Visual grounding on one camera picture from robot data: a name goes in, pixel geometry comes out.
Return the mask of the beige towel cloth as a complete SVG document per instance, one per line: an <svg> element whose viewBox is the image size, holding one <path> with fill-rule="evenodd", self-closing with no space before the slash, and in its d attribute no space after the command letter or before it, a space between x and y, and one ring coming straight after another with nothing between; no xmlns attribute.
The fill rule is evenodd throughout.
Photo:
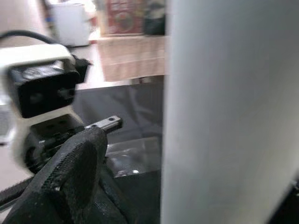
<svg viewBox="0 0 299 224"><path fill-rule="evenodd" d="M117 82L165 74L168 36L118 36L98 40L104 80Z"/></svg>

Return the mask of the black bag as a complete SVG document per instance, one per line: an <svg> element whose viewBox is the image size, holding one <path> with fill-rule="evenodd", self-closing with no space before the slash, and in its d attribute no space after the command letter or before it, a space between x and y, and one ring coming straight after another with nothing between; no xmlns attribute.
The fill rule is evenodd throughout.
<svg viewBox="0 0 299 224"><path fill-rule="evenodd" d="M165 0L145 0L143 33L165 35Z"/></svg>

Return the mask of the white plastic table leg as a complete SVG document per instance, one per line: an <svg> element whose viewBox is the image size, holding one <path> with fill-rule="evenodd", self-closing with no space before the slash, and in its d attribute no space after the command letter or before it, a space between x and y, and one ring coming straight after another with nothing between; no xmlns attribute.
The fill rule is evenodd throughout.
<svg viewBox="0 0 299 224"><path fill-rule="evenodd" d="M169 0L161 224L267 224L299 175L299 0Z"/></svg>

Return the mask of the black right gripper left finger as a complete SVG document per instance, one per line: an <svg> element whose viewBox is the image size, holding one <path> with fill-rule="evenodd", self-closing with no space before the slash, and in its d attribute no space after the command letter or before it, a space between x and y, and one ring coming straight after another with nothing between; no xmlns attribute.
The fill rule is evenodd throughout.
<svg viewBox="0 0 299 224"><path fill-rule="evenodd" d="M131 224L131 207L104 165L98 127L69 138L34 176L4 224Z"/></svg>

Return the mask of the black tablecloth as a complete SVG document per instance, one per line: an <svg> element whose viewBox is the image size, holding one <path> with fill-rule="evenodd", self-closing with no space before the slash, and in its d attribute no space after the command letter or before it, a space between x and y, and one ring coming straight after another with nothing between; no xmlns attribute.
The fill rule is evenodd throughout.
<svg viewBox="0 0 299 224"><path fill-rule="evenodd" d="M74 111L86 125L113 115L122 119L122 127L107 136L100 179L102 189L116 187L121 206L104 224L112 217L124 224L160 224L163 98L161 84L80 90L76 96Z"/></svg>

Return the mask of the white appliance cabinet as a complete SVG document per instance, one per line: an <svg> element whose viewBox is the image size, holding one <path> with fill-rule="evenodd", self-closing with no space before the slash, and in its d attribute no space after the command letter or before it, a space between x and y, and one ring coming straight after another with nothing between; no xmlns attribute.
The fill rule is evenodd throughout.
<svg viewBox="0 0 299 224"><path fill-rule="evenodd" d="M89 19L82 3L68 1L54 4L51 14L58 41L62 45L82 47L89 45Z"/></svg>

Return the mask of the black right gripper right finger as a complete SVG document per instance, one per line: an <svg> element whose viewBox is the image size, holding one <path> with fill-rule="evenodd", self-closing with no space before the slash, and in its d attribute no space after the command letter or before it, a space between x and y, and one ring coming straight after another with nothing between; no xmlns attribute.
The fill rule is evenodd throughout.
<svg viewBox="0 0 299 224"><path fill-rule="evenodd" d="M266 224L299 224L299 179L292 182Z"/></svg>

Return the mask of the red patterned box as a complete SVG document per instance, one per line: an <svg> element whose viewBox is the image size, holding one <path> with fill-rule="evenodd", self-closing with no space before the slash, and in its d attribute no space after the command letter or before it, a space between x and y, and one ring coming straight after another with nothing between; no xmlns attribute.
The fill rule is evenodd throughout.
<svg viewBox="0 0 299 224"><path fill-rule="evenodd" d="M107 34L143 33L144 0L106 0Z"/></svg>

